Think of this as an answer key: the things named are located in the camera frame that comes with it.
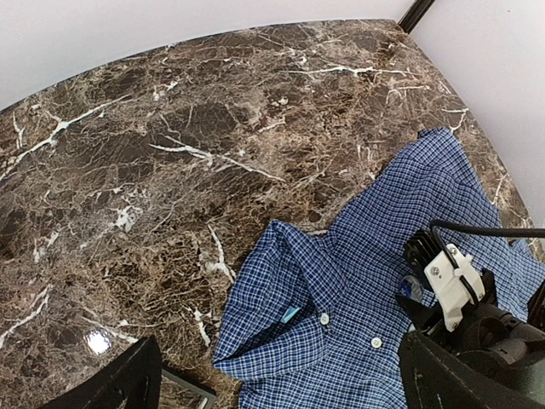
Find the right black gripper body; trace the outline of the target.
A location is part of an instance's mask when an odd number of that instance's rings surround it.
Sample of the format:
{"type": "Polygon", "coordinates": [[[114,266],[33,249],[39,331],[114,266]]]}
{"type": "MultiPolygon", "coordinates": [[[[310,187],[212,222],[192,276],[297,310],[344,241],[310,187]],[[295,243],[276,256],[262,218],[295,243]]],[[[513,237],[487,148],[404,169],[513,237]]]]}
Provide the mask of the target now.
{"type": "Polygon", "coordinates": [[[527,303],[527,320],[498,305],[495,275],[482,270],[484,298],[478,305],[462,307],[462,321],[453,331],[446,328],[438,303],[426,307],[405,295],[400,307],[424,337],[474,371],[499,383],[544,382],[544,286],[527,303]]]}

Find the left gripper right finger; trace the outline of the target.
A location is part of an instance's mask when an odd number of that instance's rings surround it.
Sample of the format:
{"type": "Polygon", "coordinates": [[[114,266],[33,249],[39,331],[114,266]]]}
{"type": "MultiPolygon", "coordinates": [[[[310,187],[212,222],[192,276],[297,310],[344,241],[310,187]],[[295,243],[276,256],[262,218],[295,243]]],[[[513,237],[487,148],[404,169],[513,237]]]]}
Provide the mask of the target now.
{"type": "Polygon", "coordinates": [[[544,364],[535,373],[516,373],[515,388],[475,371],[419,331],[404,335],[399,369],[409,408],[543,408],[544,364]]]}

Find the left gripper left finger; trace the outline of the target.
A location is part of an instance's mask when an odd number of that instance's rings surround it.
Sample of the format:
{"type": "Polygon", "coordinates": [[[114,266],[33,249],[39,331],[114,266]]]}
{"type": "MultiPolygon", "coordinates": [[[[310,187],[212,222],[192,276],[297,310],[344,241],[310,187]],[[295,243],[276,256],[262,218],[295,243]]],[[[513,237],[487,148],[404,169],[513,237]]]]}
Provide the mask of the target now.
{"type": "Polygon", "coordinates": [[[44,408],[157,408],[162,355],[154,336],[131,345],[93,377],[44,408]]]}

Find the blue checked shirt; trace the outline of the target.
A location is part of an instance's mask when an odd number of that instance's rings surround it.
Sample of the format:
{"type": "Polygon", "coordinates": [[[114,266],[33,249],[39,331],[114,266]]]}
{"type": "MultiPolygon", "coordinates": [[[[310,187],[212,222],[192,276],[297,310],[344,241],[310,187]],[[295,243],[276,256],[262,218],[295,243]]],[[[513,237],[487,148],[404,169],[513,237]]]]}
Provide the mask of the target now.
{"type": "Polygon", "coordinates": [[[397,350],[409,329],[395,301],[402,247],[434,217],[497,227],[461,145],[424,130],[326,234],[273,221],[244,262],[213,365],[242,408],[403,408],[397,350]]]}

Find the black tray far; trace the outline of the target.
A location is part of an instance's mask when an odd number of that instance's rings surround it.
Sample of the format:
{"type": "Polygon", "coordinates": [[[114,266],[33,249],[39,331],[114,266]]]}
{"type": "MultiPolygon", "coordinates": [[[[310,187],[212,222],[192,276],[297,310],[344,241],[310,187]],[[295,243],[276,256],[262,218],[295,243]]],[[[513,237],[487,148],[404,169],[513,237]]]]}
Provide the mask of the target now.
{"type": "Polygon", "coordinates": [[[215,404],[217,394],[212,388],[183,374],[181,371],[164,365],[162,376],[169,384],[176,386],[177,392],[183,392],[192,398],[189,408],[212,408],[215,404]]]}

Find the right black frame post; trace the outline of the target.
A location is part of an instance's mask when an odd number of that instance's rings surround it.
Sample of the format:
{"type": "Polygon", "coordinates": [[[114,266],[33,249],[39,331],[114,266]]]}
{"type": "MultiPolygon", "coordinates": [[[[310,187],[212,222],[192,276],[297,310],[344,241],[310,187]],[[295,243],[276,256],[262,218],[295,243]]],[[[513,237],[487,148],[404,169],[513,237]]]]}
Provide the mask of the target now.
{"type": "Polygon", "coordinates": [[[435,0],[415,0],[399,21],[399,26],[403,32],[412,33],[434,3],[435,0]]]}

